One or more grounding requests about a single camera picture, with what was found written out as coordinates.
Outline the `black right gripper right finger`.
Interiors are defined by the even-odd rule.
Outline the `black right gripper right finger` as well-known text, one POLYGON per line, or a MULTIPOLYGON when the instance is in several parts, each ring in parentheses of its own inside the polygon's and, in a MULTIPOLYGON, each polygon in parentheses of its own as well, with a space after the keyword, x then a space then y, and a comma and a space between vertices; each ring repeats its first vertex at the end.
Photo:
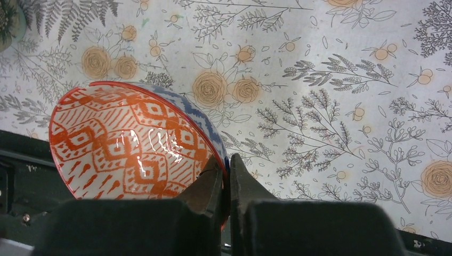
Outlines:
POLYGON ((405 255, 378 206, 283 201, 254 179, 238 154, 230 160, 232 255, 405 255))

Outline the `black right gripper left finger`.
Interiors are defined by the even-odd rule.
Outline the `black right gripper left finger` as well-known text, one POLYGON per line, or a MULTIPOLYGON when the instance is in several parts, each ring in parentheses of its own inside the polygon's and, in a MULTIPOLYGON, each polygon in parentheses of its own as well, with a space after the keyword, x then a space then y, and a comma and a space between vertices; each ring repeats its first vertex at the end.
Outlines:
POLYGON ((220 255, 222 170, 211 157, 172 199, 73 200, 48 219, 33 255, 220 255))

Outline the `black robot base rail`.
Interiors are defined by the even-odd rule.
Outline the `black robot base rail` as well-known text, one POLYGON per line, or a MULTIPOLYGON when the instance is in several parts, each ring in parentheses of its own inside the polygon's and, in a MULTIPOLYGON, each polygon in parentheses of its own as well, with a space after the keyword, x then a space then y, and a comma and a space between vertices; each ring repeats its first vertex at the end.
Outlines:
MULTIPOLYGON (((1 255, 33 255, 50 215, 75 200, 47 142, 1 132, 1 255)), ((231 187, 222 190, 221 254, 232 255, 231 187)), ((396 229, 405 255, 451 255, 451 244, 396 229)))

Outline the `light green celadon bowl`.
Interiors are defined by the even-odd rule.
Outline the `light green celadon bowl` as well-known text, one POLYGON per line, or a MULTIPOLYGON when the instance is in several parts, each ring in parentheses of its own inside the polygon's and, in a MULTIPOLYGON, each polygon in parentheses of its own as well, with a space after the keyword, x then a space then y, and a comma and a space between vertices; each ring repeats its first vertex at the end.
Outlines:
POLYGON ((22 40, 26 29, 26 17, 18 1, 1 0, 1 52, 22 40))

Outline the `red patterned small bowl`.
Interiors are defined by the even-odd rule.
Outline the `red patterned small bowl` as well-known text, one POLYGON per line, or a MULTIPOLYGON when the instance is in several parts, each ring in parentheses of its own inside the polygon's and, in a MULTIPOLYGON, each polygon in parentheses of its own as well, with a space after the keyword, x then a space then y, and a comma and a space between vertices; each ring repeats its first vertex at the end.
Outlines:
POLYGON ((210 158, 229 185, 215 125, 189 99, 157 85, 98 81, 70 90, 53 109, 49 143, 77 199, 173 198, 210 158))

